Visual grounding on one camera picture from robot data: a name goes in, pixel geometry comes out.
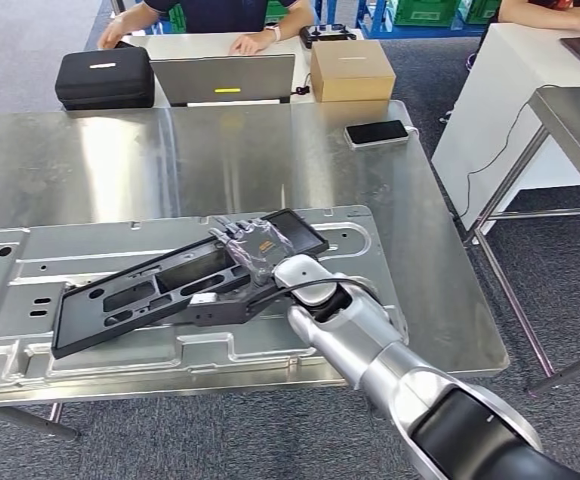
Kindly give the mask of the right robot hand grey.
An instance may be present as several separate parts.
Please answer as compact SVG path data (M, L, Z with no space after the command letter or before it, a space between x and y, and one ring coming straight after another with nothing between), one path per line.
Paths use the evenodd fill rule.
M213 220L220 228L211 227L208 232L222 243L235 262L245 268L257 286L270 282L277 265L297 253L290 240L268 220L233 222L224 216Z

